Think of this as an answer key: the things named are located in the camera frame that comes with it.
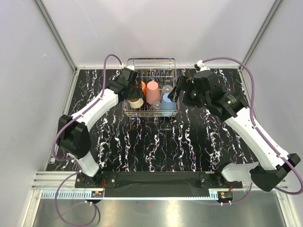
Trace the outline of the small clear plastic cup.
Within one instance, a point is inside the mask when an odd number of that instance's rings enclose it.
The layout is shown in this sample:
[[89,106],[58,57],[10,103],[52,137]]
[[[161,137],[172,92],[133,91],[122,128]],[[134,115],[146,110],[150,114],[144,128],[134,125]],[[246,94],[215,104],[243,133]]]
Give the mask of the small clear plastic cup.
[[157,101],[151,105],[151,111],[160,111],[162,104],[160,101]]

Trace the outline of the pink plastic cup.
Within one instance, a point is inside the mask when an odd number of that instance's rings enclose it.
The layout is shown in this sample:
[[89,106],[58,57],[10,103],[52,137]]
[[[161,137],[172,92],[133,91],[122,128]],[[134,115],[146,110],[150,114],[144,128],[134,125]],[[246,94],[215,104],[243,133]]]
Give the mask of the pink plastic cup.
[[159,85],[156,81],[150,81],[147,83],[146,101],[150,105],[157,101],[160,101]]

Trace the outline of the metal cup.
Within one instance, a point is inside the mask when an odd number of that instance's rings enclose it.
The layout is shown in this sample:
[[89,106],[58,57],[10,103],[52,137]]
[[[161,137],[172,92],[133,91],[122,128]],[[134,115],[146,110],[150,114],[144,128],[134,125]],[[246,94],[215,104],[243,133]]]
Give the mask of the metal cup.
[[132,109],[139,109],[144,104],[144,100],[142,98],[129,99],[128,103]]

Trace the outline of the clear faceted glass tumbler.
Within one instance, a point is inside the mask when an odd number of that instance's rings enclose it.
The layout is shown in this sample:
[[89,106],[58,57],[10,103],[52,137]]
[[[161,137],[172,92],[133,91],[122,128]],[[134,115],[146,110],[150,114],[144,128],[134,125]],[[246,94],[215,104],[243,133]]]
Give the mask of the clear faceted glass tumbler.
[[170,93],[172,90],[173,90],[173,86],[171,86],[171,85],[164,85],[161,89],[161,91],[164,94]]

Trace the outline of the orange cup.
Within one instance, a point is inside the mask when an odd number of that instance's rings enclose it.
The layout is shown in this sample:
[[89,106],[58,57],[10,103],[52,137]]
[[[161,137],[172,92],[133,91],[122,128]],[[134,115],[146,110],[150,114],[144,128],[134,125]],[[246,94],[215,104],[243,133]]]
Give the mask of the orange cup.
[[142,91],[143,91],[143,94],[144,96],[146,96],[146,84],[144,81],[141,82],[141,85],[142,85]]

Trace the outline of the blue plastic cup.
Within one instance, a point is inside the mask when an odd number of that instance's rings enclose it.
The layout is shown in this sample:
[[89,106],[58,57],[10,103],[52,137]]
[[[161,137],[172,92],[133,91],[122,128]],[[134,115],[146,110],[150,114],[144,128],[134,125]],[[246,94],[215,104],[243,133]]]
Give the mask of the blue plastic cup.
[[165,93],[162,97],[162,101],[161,101],[161,110],[162,111],[175,111],[176,110],[176,103],[172,102],[169,98],[168,98],[169,93]]

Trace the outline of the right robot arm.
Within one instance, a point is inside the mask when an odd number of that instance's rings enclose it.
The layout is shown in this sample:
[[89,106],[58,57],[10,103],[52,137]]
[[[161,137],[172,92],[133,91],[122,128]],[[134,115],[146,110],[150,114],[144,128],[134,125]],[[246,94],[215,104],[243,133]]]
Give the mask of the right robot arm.
[[277,188],[289,172],[296,171],[300,157],[275,143],[257,123],[242,95],[225,91],[214,72],[201,70],[192,77],[180,76],[168,98],[176,102],[181,91],[185,92],[183,104],[206,108],[231,127],[257,157],[254,163],[229,163],[219,167],[214,176],[218,187],[225,188],[231,182],[250,182],[269,192]]

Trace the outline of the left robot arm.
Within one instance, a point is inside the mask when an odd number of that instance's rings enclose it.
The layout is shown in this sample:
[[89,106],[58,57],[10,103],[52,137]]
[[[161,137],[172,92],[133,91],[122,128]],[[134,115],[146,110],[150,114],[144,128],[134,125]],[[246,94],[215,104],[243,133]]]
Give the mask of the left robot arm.
[[142,83],[139,72],[134,66],[122,69],[121,74],[108,82],[101,91],[84,108],[72,116],[62,115],[58,122],[58,132],[54,145],[65,150],[71,160],[75,160],[82,173],[86,175],[85,182],[92,188],[101,185],[102,176],[98,174],[99,165],[91,154],[90,130],[95,123],[112,107],[125,100],[134,100],[142,106]]

